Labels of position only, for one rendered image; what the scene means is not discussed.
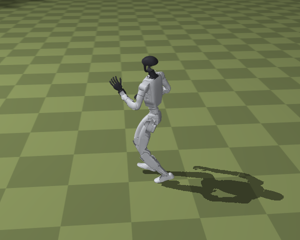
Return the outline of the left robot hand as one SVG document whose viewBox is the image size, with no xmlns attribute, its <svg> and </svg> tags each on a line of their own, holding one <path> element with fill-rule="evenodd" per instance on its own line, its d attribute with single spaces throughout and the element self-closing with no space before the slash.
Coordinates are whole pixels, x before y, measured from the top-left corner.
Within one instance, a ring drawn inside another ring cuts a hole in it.
<svg viewBox="0 0 300 240">
<path fill-rule="evenodd" d="M 122 80 L 121 80 L 121 78 L 119 78 L 120 82 L 118 81 L 118 79 L 117 79 L 116 76 L 115 76 L 115 79 L 116 79 L 117 82 L 115 81 L 114 77 L 112 77 L 112 78 L 113 78 L 114 82 L 113 82 L 112 79 L 111 79 L 111 81 L 112 81 L 112 83 L 114 85 L 111 83 L 111 81 L 109 81 L 109 82 L 113 86 L 113 88 L 118 91 L 119 95 L 120 95 L 121 91 L 124 91 L 124 93 L 126 94 L 126 91 L 122 88 Z"/>
</svg>

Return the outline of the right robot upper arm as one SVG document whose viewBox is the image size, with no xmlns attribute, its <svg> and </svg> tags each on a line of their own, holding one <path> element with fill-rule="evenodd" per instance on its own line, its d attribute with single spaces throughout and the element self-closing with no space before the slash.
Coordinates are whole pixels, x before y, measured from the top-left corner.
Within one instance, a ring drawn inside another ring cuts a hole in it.
<svg viewBox="0 0 300 240">
<path fill-rule="evenodd" d="M 168 81 L 167 81 L 167 79 L 165 77 L 164 72 L 159 71 L 157 73 L 159 73 L 161 75 L 161 77 L 162 77 L 163 92 L 165 94 L 168 94 L 170 92 L 170 90 L 171 90 L 171 86 L 169 85 L 169 83 L 168 83 Z"/>
</svg>

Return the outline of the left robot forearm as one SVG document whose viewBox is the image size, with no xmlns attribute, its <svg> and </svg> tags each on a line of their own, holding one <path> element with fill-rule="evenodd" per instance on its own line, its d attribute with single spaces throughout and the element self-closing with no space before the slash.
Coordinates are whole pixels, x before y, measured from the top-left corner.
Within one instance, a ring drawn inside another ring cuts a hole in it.
<svg viewBox="0 0 300 240">
<path fill-rule="evenodd" d="M 137 104 L 134 103 L 134 101 L 127 94 L 125 94 L 123 90 L 119 94 L 121 96 L 121 99 L 124 100 L 124 102 L 127 104 L 129 108 L 133 110 L 137 108 Z"/>
</svg>

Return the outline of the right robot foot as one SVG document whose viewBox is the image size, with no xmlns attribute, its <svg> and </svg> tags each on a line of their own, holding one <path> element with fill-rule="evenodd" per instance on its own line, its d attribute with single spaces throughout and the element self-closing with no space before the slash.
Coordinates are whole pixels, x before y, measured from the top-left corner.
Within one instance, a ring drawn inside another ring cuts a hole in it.
<svg viewBox="0 0 300 240">
<path fill-rule="evenodd" d="M 149 167 L 146 163 L 137 163 L 137 166 L 140 167 L 140 168 L 143 168 L 143 169 L 153 171 L 153 172 L 156 171 L 156 170 L 152 169 L 151 167 Z"/>
</svg>

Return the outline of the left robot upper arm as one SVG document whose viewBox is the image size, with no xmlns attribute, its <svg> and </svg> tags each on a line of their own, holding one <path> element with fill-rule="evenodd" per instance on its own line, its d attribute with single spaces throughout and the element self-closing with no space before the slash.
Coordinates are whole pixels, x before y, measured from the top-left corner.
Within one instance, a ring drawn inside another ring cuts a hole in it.
<svg viewBox="0 0 300 240">
<path fill-rule="evenodd" d="M 141 108 L 142 102 L 144 100 L 145 94 L 148 92 L 150 83 L 148 81 L 142 82 L 138 87 L 138 93 L 136 96 L 136 109 L 133 110 L 139 110 Z"/>
</svg>

